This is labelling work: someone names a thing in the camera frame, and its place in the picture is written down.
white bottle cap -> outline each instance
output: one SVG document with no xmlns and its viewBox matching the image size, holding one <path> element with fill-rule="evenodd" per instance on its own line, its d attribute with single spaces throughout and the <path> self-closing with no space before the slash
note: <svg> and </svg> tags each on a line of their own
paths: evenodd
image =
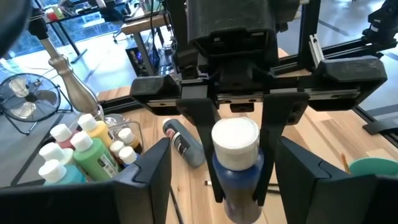
<svg viewBox="0 0 398 224">
<path fill-rule="evenodd" d="M 131 132 L 131 129 L 129 128 L 123 128 L 122 130 L 119 131 L 118 136 L 122 142 L 125 144 L 130 144 L 132 143 L 136 136 Z"/>
<path fill-rule="evenodd" d="M 77 123 L 84 131 L 91 131 L 97 127 L 97 121 L 94 119 L 93 115 L 91 114 L 82 115 L 77 121 Z"/>
<path fill-rule="evenodd" d="M 39 155 L 41 155 L 46 161 L 50 161 L 52 159 L 61 161 L 65 157 L 63 149 L 54 142 L 50 142 L 43 146 L 39 151 Z"/>
<path fill-rule="evenodd" d="M 166 124 L 166 122 L 168 122 L 168 121 L 170 121 L 171 120 L 171 118 L 165 118 L 164 120 L 163 120 L 163 126 Z"/>
<path fill-rule="evenodd" d="M 72 132 L 65 124 L 58 124 L 51 129 L 50 134 L 57 142 L 64 142 L 72 136 Z"/>
<path fill-rule="evenodd" d="M 122 148 L 119 152 L 119 157 L 126 165 L 132 164 L 137 160 L 137 154 L 130 146 Z"/>
<path fill-rule="evenodd" d="M 116 141 L 116 142 L 112 143 L 112 145 L 109 149 L 114 154 L 114 156 L 119 157 L 119 152 L 124 147 L 125 147 L 125 145 L 122 141 Z"/>
<path fill-rule="evenodd" d="M 83 152 L 93 145 L 93 140 L 91 140 L 87 132 L 81 131 L 73 136 L 73 138 L 70 140 L 70 143 L 77 151 Z"/>
<path fill-rule="evenodd" d="M 220 164 L 229 170 L 245 170 L 258 157 L 259 127 L 251 119 L 225 118 L 217 121 L 211 137 Z"/>
<path fill-rule="evenodd" d="M 65 168 L 60 161 L 56 159 L 45 162 L 45 164 L 39 169 L 39 175 L 50 183 L 58 182 L 66 174 L 67 168 Z"/>
</svg>

wooden table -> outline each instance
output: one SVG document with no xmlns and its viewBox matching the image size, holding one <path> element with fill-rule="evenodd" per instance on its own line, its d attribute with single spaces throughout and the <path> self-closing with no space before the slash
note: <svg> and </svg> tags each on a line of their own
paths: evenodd
<svg viewBox="0 0 398 224">
<path fill-rule="evenodd" d="M 280 56 L 287 54 L 280 51 Z M 290 75 L 303 75 L 305 71 Z M 129 86 L 110 90 L 99 94 L 99 99 L 109 100 L 115 96 L 128 95 Z M 255 104 L 255 111 L 245 114 L 233 114 L 228 105 L 221 105 L 219 113 L 223 118 L 247 116 L 258 125 L 261 123 L 262 104 Z M 125 118 L 138 121 L 142 126 L 145 150 L 164 137 L 162 121 L 165 117 L 154 116 L 140 109 L 123 114 Z M 183 116 L 174 116 L 198 139 L 196 128 Z M 316 112 L 307 108 L 305 114 L 295 126 L 287 126 L 283 135 L 297 144 L 312 151 L 334 166 L 343 169 L 340 153 L 345 153 L 348 162 L 362 157 L 383 157 L 398 160 L 398 150 L 381 135 L 371 136 L 363 128 L 366 124 L 354 111 Z M 171 186 L 186 224 L 220 224 L 232 223 L 225 215 L 223 204 L 216 203 L 213 190 L 204 185 L 209 180 L 207 165 L 197 169 L 190 168 L 180 154 L 172 149 L 172 183 Z M 275 172 L 271 183 L 277 183 Z M 267 194 L 263 213 L 256 223 L 283 224 L 287 223 L 280 195 Z M 178 219 L 171 198 L 167 210 L 167 223 L 176 224 Z"/>
</svg>

floor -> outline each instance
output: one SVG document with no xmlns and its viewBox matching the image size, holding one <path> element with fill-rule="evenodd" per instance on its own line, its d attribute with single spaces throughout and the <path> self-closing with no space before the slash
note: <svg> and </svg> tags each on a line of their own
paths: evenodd
<svg viewBox="0 0 398 224">
<path fill-rule="evenodd" d="M 321 45 L 324 47 L 339 44 L 360 37 L 362 30 L 369 26 L 367 23 L 368 14 L 378 9 L 383 2 L 383 0 L 357 0 L 356 2 L 351 2 L 351 0 L 323 0 L 318 23 L 318 37 Z M 287 32 L 278 34 L 279 47 L 288 54 L 296 54 L 298 51 L 299 29 L 300 20 L 297 19 L 289 23 Z M 88 49 L 88 51 L 72 67 L 76 75 L 97 94 L 101 91 L 128 86 L 136 78 L 136 74 L 124 50 L 131 40 L 125 35 L 119 36 L 118 39 L 120 41 L 115 44 L 111 35 L 104 35 L 77 43 L 81 51 L 84 48 Z M 76 56 L 70 46 L 61 47 L 58 50 L 70 58 Z M 396 112 L 398 111 L 398 100 L 390 97 L 396 94 L 395 85 L 398 81 L 398 71 L 395 68 L 398 67 L 398 49 L 391 49 L 385 53 L 386 55 L 381 60 L 384 62 L 389 80 L 360 105 L 377 119 L 395 118 L 398 116 L 398 112 Z M 47 78 L 51 78 L 53 82 L 61 86 L 61 90 L 65 91 L 62 78 L 57 76 L 55 70 L 51 70 L 52 68 L 47 63 L 48 59 L 49 56 L 46 52 L 36 52 L 15 58 L 8 63 L 0 61 L 3 67 L 0 67 L 0 82 L 14 73 L 32 72 L 44 74 Z M 73 116 L 72 114 L 65 115 L 60 122 L 68 123 L 73 120 L 71 119 Z M 42 124 L 41 128 L 35 129 L 34 132 L 42 133 L 36 138 L 43 138 L 42 136 L 45 136 L 51 124 L 52 122 L 48 122 L 46 125 Z M 15 133 L 14 136 L 16 137 L 12 139 L 5 139 L 1 136 L 3 135 L 0 135 L 0 144 L 10 141 L 15 142 L 12 147 L 0 150 L 2 154 L 4 153 L 11 158 L 13 158 L 12 155 L 15 157 L 16 154 L 20 154 L 23 151 L 22 149 L 27 147 L 26 143 L 32 138 L 21 136 L 19 133 Z M 23 151 L 25 152 L 23 154 L 27 154 L 27 156 L 19 157 L 18 163 L 26 160 L 32 151 L 34 149 Z M 0 163 L 0 170 L 5 169 L 6 165 L 3 166 L 3 163 Z M 16 171 L 13 174 L 18 173 L 18 168 L 15 167 L 15 169 Z M 0 179 L 0 187 L 9 184 L 8 179 L 6 181 Z M 29 181 L 29 177 L 24 176 L 23 179 Z"/>
</svg>

bottle label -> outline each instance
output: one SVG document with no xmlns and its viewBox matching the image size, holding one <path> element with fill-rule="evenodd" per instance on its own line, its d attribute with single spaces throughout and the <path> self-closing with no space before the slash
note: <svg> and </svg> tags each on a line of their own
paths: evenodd
<svg viewBox="0 0 398 224">
<path fill-rule="evenodd" d="M 115 175 L 118 174 L 116 168 L 112 165 L 112 162 L 109 161 L 109 159 L 108 159 L 105 155 L 102 155 L 102 156 L 98 159 L 98 163 L 100 164 L 100 166 L 102 167 L 102 169 L 104 169 L 104 171 L 105 171 L 110 177 L 114 177 Z"/>
<path fill-rule="evenodd" d="M 182 137 L 181 133 L 174 130 L 174 128 L 167 129 L 165 134 L 172 140 L 174 148 L 181 154 L 181 156 L 184 156 L 185 152 L 190 147 L 188 141 Z"/>
</svg>

desk fan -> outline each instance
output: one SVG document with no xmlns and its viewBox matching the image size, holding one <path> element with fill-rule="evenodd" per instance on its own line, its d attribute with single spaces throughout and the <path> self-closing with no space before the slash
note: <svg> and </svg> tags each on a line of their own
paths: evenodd
<svg viewBox="0 0 398 224">
<path fill-rule="evenodd" d="M 20 133 L 29 134 L 37 122 L 60 111 L 60 93 L 62 92 L 59 86 L 43 76 L 31 73 L 13 75 L 0 84 L 0 113 L 4 114 Z M 33 125 L 29 132 L 25 133 L 10 118 Z"/>
</svg>

